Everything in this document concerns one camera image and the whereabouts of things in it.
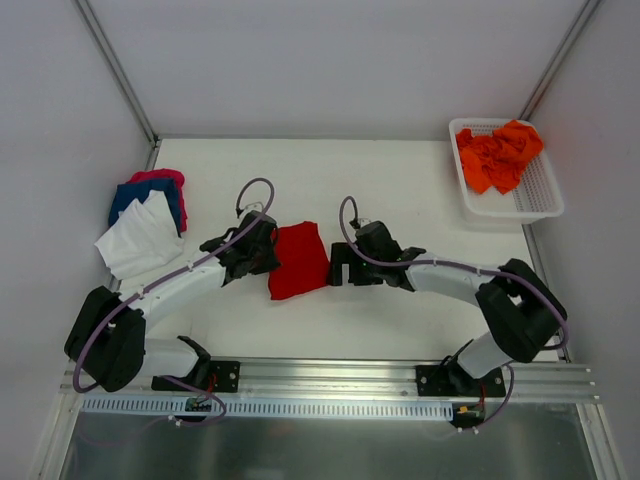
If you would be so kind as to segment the red t shirt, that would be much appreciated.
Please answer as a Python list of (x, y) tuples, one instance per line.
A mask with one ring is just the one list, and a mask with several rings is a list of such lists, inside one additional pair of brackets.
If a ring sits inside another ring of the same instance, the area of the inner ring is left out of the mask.
[(275, 254), (280, 266), (269, 273), (272, 301), (283, 301), (327, 286), (329, 259), (314, 222), (278, 229)]

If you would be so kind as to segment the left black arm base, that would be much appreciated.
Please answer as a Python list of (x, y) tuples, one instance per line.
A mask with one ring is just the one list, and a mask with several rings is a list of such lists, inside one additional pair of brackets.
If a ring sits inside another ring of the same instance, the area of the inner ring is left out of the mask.
[(215, 360), (195, 340), (179, 335), (175, 341), (161, 341), (158, 376), (153, 376), (153, 391), (186, 392), (191, 387), (209, 393), (236, 393), (241, 363)]

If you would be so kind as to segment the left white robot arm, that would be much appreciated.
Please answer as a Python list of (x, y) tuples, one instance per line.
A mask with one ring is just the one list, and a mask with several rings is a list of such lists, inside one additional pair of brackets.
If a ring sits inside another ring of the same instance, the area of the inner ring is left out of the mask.
[(211, 354), (187, 335), (149, 337), (153, 326), (191, 301), (247, 275), (280, 265), (278, 226), (252, 210), (240, 225), (206, 241), (196, 259), (149, 285), (125, 294), (106, 287), (90, 291), (63, 347), (95, 386), (117, 392), (140, 376), (157, 391), (205, 390), (220, 380)]

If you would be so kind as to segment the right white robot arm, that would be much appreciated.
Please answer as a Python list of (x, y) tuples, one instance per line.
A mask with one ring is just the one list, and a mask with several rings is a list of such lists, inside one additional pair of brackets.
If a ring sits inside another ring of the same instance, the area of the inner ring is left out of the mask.
[(385, 284), (439, 294), (480, 310), (487, 333), (443, 361), (455, 393), (470, 395), (491, 371), (564, 348), (567, 312), (526, 262), (512, 258), (494, 267), (464, 264), (423, 248), (401, 248), (381, 221), (353, 225), (353, 240), (331, 246), (329, 285)]

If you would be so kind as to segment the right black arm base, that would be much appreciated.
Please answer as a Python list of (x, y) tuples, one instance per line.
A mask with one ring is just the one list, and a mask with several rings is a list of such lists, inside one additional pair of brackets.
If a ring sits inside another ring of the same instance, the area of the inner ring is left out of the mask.
[(500, 368), (474, 379), (458, 364), (458, 357), (469, 345), (470, 342), (467, 342), (454, 355), (447, 355), (438, 364), (416, 365), (417, 394), (420, 397), (503, 398), (506, 388)]

